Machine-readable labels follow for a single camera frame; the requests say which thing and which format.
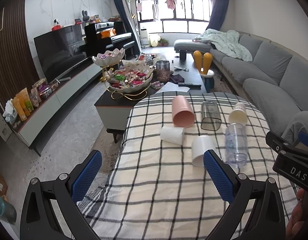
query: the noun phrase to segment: hanging clothes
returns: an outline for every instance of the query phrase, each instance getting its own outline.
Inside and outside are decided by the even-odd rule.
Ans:
[[[172,9],[172,10],[175,9],[175,1],[174,1],[174,0],[166,0],[165,3],[167,4],[167,7],[168,7],[169,9]]]
[[[160,18],[158,15],[158,4],[153,4],[152,9],[153,9],[153,22],[160,21]]]
[[[177,5],[178,7],[181,7],[182,10],[184,10],[183,0],[175,0],[175,5]]]
[[[141,3],[141,2],[139,2],[139,3],[137,4],[136,11],[142,12],[142,3]]]

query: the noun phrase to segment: paper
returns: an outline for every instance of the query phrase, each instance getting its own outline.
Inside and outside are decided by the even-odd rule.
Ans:
[[[3,190],[3,185],[0,183],[0,191]]]
[[[172,82],[167,82],[164,87],[162,87],[159,91],[156,93],[162,93],[162,92],[168,92],[168,91],[180,91],[180,92],[188,92],[189,87],[179,87],[176,84],[173,84]]]

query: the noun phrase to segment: human hand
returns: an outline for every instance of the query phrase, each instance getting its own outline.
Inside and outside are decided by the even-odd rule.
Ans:
[[[300,230],[304,221],[301,221],[303,216],[303,209],[302,209],[302,202],[304,198],[305,190],[300,188],[297,193],[296,197],[300,199],[297,205],[294,207],[292,211],[292,216],[289,219],[287,226],[286,226],[286,239],[292,239],[297,232]]]

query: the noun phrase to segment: drawer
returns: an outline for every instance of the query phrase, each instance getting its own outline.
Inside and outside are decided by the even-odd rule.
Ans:
[[[127,118],[130,115],[129,107],[96,107],[97,112],[107,129],[125,130]]]
[[[96,64],[92,64],[91,66],[89,66],[86,70],[84,70],[87,74],[87,78],[88,80],[90,80],[93,76],[95,76],[97,73],[100,73],[102,71],[101,67],[96,65]]]
[[[30,145],[51,117],[61,108],[61,104],[54,94],[42,105],[19,131],[20,135]]]
[[[0,113],[0,136],[4,141],[7,141],[9,136],[11,135],[12,131],[6,121],[4,120],[3,116]]]
[[[88,82],[86,70],[82,71],[59,90],[56,91],[56,96],[58,97],[61,105],[63,105],[72,95],[75,94],[83,85]]]

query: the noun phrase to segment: sofa cushion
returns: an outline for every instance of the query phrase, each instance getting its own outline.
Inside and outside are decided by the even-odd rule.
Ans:
[[[249,78],[244,81],[243,88],[265,116],[270,130],[279,136],[294,115],[300,112],[294,100],[278,86]]]
[[[213,58],[216,59],[219,63],[222,62],[223,57],[226,57],[225,53],[220,52],[217,49],[211,49],[210,53],[212,54]]]
[[[239,39],[239,44],[243,45],[249,52],[252,54],[252,57],[255,58],[255,55],[259,49],[259,46],[262,44],[263,41],[252,38],[246,34],[244,34]]]
[[[308,63],[293,56],[279,85],[303,111],[308,111]]]
[[[292,54],[287,51],[271,43],[263,42],[256,53],[253,64],[279,84],[291,58]]]
[[[276,82],[273,79],[271,79],[268,75],[266,75],[263,71],[261,71],[252,63],[248,63],[246,61],[242,61],[232,57],[224,57],[222,59],[222,65],[241,85],[243,85],[245,79],[255,78],[277,86]]]
[[[212,48],[210,43],[194,42],[192,40],[176,40],[174,42],[174,50],[187,50],[188,52],[194,52],[199,50],[201,53],[209,52]]]

